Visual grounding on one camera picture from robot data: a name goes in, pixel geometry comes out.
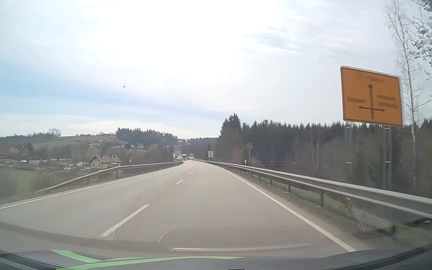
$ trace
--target road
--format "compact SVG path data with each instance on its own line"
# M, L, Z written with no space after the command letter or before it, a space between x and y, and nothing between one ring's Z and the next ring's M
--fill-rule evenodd
M311 257L351 251L284 201L193 160L2 208L0 222L65 236L160 242L174 250L292 247Z

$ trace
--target yellow house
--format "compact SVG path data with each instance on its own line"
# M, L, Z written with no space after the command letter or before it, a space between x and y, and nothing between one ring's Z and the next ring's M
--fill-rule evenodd
M94 156L91 160L91 169L104 170L112 167L121 166L121 159L116 155Z

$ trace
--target sky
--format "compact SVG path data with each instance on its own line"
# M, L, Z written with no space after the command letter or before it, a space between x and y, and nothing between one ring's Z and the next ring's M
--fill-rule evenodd
M0 136L342 121L340 66L400 73L386 4L0 0Z

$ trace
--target windshield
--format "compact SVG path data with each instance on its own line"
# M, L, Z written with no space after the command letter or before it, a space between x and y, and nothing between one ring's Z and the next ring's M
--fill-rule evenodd
M0 254L430 250L432 0L0 0Z

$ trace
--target orange detour sign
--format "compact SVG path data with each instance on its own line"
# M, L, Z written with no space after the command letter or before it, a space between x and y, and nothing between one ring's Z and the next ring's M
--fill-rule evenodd
M399 77L342 66L341 90L345 121L403 126Z

